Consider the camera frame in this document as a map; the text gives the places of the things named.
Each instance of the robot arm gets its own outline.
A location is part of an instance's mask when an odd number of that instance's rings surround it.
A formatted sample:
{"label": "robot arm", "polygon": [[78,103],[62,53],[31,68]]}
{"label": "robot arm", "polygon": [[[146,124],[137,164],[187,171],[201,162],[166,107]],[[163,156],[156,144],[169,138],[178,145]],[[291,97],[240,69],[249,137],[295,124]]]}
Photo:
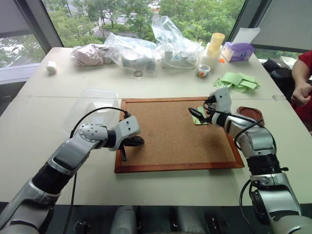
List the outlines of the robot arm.
{"label": "robot arm", "polygon": [[208,118],[190,112],[202,122],[219,125],[240,145],[251,172],[250,181],[256,187],[251,200],[257,219],[271,225],[277,234],[311,233],[312,220],[301,216],[300,205],[280,168],[276,157],[275,141],[271,133],[252,118],[230,114],[231,99],[228,88],[216,90],[204,102]]}
{"label": "robot arm", "polygon": [[81,125],[0,214],[0,234],[45,232],[61,190],[88,158],[90,151],[102,147],[117,150],[123,140],[138,133],[140,128],[135,116],[120,121],[111,130],[100,125]]}

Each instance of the plastic bag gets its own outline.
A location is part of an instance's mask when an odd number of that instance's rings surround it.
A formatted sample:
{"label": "plastic bag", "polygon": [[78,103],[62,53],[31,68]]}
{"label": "plastic bag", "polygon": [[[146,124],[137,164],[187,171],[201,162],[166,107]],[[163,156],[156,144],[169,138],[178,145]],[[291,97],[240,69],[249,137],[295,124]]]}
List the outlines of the plastic bag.
{"label": "plastic bag", "polygon": [[154,20],[152,29],[157,40],[156,57],[162,67],[192,69],[198,66],[204,47],[183,37],[168,16]]}
{"label": "plastic bag", "polygon": [[104,45],[110,48],[107,56],[119,66],[132,70],[134,76],[155,74],[155,43],[142,39],[116,36],[111,33]]}
{"label": "plastic bag", "polygon": [[112,60],[107,56],[109,47],[100,44],[88,44],[74,47],[70,58],[77,66],[97,66],[111,63]]}

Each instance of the person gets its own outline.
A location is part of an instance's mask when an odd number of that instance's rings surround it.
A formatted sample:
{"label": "person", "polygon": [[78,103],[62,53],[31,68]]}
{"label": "person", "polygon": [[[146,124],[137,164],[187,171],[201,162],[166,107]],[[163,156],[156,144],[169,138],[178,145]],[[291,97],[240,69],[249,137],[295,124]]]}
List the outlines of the person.
{"label": "person", "polygon": [[292,107],[312,135],[312,85],[307,83],[312,73],[312,50],[300,55],[292,68],[295,90]]}

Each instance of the person's hand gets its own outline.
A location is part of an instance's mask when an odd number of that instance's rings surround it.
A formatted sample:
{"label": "person's hand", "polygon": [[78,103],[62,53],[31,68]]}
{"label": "person's hand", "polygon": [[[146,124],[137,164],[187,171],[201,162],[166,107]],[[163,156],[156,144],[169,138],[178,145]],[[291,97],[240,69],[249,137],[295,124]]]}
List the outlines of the person's hand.
{"label": "person's hand", "polygon": [[296,85],[292,94],[292,101],[298,106],[304,106],[311,100],[311,96],[309,96],[309,92],[311,91],[312,85],[308,83]]}

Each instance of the tissue box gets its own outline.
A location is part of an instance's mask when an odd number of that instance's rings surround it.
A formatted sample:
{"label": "tissue box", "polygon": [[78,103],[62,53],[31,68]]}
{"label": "tissue box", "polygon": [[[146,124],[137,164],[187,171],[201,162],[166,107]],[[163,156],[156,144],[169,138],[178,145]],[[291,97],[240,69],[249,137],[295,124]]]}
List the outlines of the tissue box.
{"label": "tissue box", "polygon": [[254,52],[254,47],[249,43],[226,42],[221,54],[228,62],[246,61]]}

